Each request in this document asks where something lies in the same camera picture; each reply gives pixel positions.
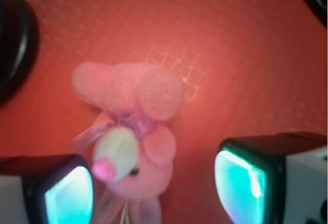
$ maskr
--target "plush mouse ear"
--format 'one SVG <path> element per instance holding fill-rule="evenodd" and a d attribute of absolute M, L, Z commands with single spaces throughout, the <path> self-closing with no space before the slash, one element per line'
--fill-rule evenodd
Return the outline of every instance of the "plush mouse ear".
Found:
<path fill-rule="evenodd" d="M 133 223 L 161 223 L 159 199 L 156 197 L 131 201 L 130 214 Z"/>
<path fill-rule="evenodd" d="M 113 67 L 101 63 L 85 62 L 80 64 L 73 73 L 73 88 L 85 102 L 102 108 L 104 93 L 111 83 Z"/>
<path fill-rule="evenodd" d="M 166 165 L 174 158 L 175 138 L 164 124 L 157 123 L 155 129 L 143 137 L 142 144 L 147 157 L 159 166 Z"/>
<path fill-rule="evenodd" d="M 168 120 L 181 106 L 182 79 L 167 68 L 154 66 L 140 80 L 138 99 L 147 116 L 154 120 Z"/>

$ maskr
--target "glowing screen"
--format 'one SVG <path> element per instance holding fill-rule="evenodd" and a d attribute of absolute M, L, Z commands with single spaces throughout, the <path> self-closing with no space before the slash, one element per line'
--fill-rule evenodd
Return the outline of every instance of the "glowing screen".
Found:
<path fill-rule="evenodd" d="M 90 172 L 85 167 L 76 167 L 49 189 L 45 198 L 50 224 L 89 223 L 93 209 Z"/>
<path fill-rule="evenodd" d="M 265 172 L 229 150 L 215 158 L 215 183 L 223 208 L 234 223 L 263 223 Z"/>

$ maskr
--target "pink plush toy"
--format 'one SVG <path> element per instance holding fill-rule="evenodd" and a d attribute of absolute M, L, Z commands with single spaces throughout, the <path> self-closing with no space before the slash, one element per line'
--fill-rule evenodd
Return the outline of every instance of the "pink plush toy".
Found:
<path fill-rule="evenodd" d="M 93 220 L 160 223 L 158 196 L 172 177 L 174 135 L 165 125 L 179 109 L 183 83 L 172 71 L 146 63 L 109 66 L 83 63 L 73 87 L 85 102 L 102 110 L 94 124 L 73 141 L 85 154 L 93 144 L 91 171 L 106 184 L 96 199 Z"/>

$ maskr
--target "white string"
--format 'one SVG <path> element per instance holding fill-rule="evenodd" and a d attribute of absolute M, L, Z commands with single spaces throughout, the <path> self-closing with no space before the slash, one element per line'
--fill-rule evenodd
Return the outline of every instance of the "white string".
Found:
<path fill-rule="evenodd" d="M 124 206 L 123 206 L 123 210 L 122 210 L 122 214 L 121 214 L 121 220 L 119 222 L 119 224 L 124 224 L 124 221 L 126 221 L 126 224 L 130 224 L 130 220 L 129 220 L 129 212 L 128 210 L 128 204 L 129 204 L 129 200 L 125 200 Z"/>

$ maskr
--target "red surface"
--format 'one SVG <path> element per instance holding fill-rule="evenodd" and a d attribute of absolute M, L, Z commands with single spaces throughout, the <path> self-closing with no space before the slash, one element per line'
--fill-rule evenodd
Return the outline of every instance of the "red surface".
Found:
<path fill-rule="evenodd" d="M 0 156 L 66 153 L 98 110 L 71 87 L 81 62 L 154 62 L 186 82 L 167 223 L 227 223 L 213 161 L 227 136 L 327 129 L 327 30 L 303 0 L 27 0 L 36 65 L 0 107 Z"/>

